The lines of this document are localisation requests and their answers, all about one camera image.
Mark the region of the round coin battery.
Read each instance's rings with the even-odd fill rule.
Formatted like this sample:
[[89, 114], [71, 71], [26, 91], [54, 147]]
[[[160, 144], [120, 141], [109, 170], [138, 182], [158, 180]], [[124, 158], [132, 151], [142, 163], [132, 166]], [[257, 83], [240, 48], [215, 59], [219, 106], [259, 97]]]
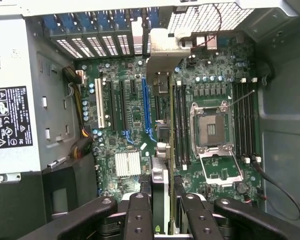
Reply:
[[235, 183], [235, 190], [240, 195], [246, 195], [249, 193], [250, 187], [243, 181], [238, 181]]

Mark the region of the short black expansion slot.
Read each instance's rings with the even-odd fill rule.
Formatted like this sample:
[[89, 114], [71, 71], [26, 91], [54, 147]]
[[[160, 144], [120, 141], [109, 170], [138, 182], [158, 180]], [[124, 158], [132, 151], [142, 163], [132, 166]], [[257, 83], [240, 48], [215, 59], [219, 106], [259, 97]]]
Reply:
[[137, 80], [130, 79], [130, 94], [135, 97], [138, 94]]

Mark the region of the white expansion slot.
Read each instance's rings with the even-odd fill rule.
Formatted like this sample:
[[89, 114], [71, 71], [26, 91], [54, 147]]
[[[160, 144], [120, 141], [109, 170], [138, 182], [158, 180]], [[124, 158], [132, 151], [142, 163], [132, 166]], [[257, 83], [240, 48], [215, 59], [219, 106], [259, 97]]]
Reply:
[[103, 96], [103, 82], [100, 78], [94, 79], [95, 98], [96, 98], [96, 111], [97, 122], [99, 128], [105, 128], [105, 112], [104, 112], [104, 96]]

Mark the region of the open black PC case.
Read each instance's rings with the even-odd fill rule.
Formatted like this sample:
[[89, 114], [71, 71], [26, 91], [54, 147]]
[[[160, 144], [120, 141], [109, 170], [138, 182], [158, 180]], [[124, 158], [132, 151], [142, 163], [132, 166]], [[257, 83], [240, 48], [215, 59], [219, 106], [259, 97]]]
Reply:
[[[132, 23], [132, 31], [50, 35], [41, 18], [148, 7], [159, 8], [158, 24], [141, 25], [138, 20]], [[81, 63], [132, 57], [149, 60], [153, 29], [166, 29], [170, 37], [189, 33], [180, 41], [190, 49], [188, 56], [225, 36], [251, 40], [261, 147], [261, 162], [251, 164], [261, 179], [261, 194], [256, 204], [249, 205], [300, 228], [300, 0], [0, 0], [0, 16], [32, 21], [71, 60], [62, 75], [72, 93], [79, 137], [66, 160], [93, 155], [93, 138], [83, 133]], [[18, 240], [52, 222], [46, 218], [43, 171], [27, 174], [20, 182], [0, 184], [0, 240]], [[173, 234], [154, 232], [154, 240], [188, 238], [177, 227], [174, 195], [173, 199]]]

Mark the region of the black plastic shroud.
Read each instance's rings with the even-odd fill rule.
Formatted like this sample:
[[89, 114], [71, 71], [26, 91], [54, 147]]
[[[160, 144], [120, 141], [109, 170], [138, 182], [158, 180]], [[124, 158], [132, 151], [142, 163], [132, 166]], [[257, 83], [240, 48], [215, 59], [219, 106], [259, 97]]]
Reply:
[[68, 159], [42, 172], [46, 221], [51, 222], [97, 197], [94, 156]]

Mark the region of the CPU socket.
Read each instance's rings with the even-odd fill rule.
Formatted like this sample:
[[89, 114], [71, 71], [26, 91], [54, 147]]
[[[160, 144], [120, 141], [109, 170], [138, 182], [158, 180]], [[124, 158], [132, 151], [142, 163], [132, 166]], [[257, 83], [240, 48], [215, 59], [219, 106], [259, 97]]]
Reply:
[[193, 102], [189, 111], [191, 149], [197, 159], [233, 155], [234, 136], [228, 101], [218, 105]]

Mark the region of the blue slot retainer row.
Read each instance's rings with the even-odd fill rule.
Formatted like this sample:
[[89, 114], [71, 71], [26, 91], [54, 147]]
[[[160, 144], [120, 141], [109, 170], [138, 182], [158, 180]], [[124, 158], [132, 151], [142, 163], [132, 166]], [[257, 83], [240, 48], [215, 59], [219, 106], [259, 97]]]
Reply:
[[133, 22], [150, 25], [159, 23], [159, 8], [126, 8], [83, 12], [54, 13], [41, 16], [41, 22], [51, 36], [89, 32], [132, 31]]

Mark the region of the thin metal locking lever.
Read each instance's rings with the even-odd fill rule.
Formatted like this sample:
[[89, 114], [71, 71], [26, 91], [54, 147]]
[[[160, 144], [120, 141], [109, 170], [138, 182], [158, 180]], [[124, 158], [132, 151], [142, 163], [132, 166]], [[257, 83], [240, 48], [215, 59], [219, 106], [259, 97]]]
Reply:
[[248, 96], [252, 95], [252, 94], [255, 93], [255, 92], [256, 92], [256, 91], [255, 91], [254, 89], [251, 90], [250, 92], [248, 92], [247, 94], [241, 96], [241, 97], [238, 98], [237, 100], [234, 100], [231, 104], [229, 104], [229, 105], [227, 106], [227, 108], [232, 107], [232, 106], [235, 105], [236, 103], [238, 103], [238, 102], [240, 102], [241, 100], [247, 98]]

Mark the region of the grey power supply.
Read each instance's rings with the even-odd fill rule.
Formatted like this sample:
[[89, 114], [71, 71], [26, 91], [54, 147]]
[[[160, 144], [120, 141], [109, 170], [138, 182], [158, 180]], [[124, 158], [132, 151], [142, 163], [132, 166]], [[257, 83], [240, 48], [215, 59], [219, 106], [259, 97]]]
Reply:
[[20, 16], [0, 16], [0, 184], [66, 160], [79, 138], [71, 60]]

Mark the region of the silver finned heat sink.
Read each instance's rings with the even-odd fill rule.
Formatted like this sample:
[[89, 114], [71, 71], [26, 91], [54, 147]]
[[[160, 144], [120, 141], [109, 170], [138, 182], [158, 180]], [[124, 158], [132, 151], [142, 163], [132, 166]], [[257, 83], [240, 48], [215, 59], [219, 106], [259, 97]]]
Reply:
[[141, 174], [140, 153], [138, 151], [116, 153], [114, 155], [114, 162], [118, 178]]

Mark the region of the blue expansion slot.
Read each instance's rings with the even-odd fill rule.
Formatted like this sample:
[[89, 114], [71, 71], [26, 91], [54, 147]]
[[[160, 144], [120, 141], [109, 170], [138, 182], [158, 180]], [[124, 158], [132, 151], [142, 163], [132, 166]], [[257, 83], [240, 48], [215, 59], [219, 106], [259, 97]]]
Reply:
[[141, 84], [142, 84], [142, 94], [143, 94], [145, 133], [148, 135], [148, 137], [150, 138], [151, 141], [156, 143], [157, 141], [154, 138], [153, 129], [152, 129], [149, 89], [148, 89], [147, 80], [145, 77], [141, 78]]

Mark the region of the green motherboard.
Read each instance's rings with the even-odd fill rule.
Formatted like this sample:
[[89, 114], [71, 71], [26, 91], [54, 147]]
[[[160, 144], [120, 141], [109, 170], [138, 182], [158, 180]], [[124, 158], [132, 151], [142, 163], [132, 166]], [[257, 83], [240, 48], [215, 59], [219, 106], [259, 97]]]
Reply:
[[[96, 163], [97, 194], [113, 196], [118, 200], [124, 194], [140, 189], [141, 176], [152, 173], [152, 159], [156, 153], [156, 107], [153, 89], [148, 86], [150, 102], [151, 127], [156, 142], [145, 133], [145, 116], [143, 105], [142, 78], [146, 78], [147, 57], [134, 56], [123, 58], [97, 59], [84, 61], [80, 65], [85, 84], [82, 89], [83, 133], [91, 135], [92, 154]], [[95, 79], [102, 80], [105, 128], [99, 128], [97, 120]], [[136, 79], [137, 96], [131, 95], [130, 79]], [[127, 142], [122, 134], [123, 124], [120, 105], [119, 81], [124, 81], [127, 124], [134, 144]], [[202, 194], [209, 202], [217, 198], [231, 197], [254, 205], [261, 195], [261, 178], [253, 168], [241, 162], [235, 153], [235, 124], [232, 106], [234, 149], [233, 154], [243, 174], [243, 182], [249, 186], [248, 194], [238, 194], [234, 183], [222, 187], [208, 185], [202, 172], [200, 160], [192, 151], [189, 113], [193, 102], [203, 106], [215, 106], [222, 100], [231, 104], [234, 101], [233, 86], [238, 83], [258, 83], [255, 71], [255, 46], [249, 39], [239, 40], [234, 36], [224, 36], [210, 47], [194, 50], [182, 59], [173, 72], [173, 86], [177, 81], [186, 85], [186, 102], [188, 109], [188, 126], [191, 165], [187, 170], [179, 170], [175, 164], [173, 172], [184, 181], [188, 192]], [[114, 86], [117, 132], [112, 131], [109, 83]], [[141, 174], [130, 177], [117, 177], [115, 154], [139, 152]]]

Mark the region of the black RAM slot bank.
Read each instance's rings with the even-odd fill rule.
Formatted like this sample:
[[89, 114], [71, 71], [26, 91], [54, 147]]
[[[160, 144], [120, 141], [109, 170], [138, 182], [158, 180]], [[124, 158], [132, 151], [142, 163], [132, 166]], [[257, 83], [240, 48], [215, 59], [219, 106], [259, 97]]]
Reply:
[[187, 105], [187, 87], [177, 80], [172, 88], [174, 124], [174, 160], [178, 170], [186, 171], [191, 165], [190, 127]]
[[233, 101], [248, 92], [255, 93], [232, 106], [235, 136], [235, 155], [242, 163], [250, 165], [261, 162], [260, 126], [258, 113], [258, 84], [236, 83], [233, 86]]

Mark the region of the metal socket cover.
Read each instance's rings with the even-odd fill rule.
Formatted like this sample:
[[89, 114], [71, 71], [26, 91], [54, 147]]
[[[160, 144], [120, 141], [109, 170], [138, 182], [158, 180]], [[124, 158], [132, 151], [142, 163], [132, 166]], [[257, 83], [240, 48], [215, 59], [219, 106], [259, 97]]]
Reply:
[[208, 185], [231, 187], [234, 183], [244, 180], [232, 150], [213, 150], [199, 153], [198, 159], [202, 167], [202, 174]]

